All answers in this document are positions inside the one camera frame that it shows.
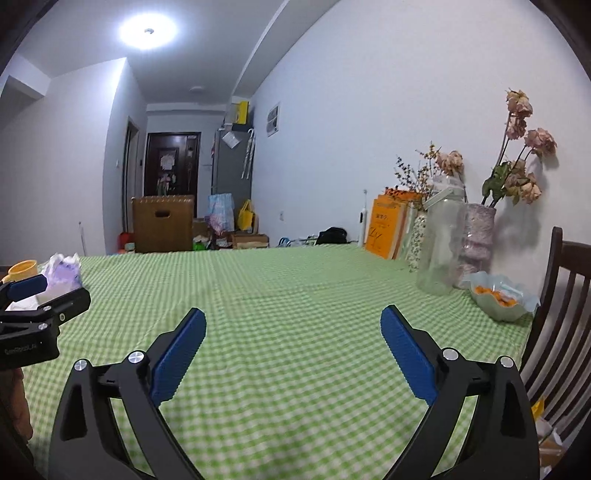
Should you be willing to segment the person's left hand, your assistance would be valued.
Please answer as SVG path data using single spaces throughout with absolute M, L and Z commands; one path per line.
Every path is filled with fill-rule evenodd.
M 7 408 L 15 430 L 28 443 L 33 436 L 33 428 L 21 368 L 1 373 L 1 401 Z

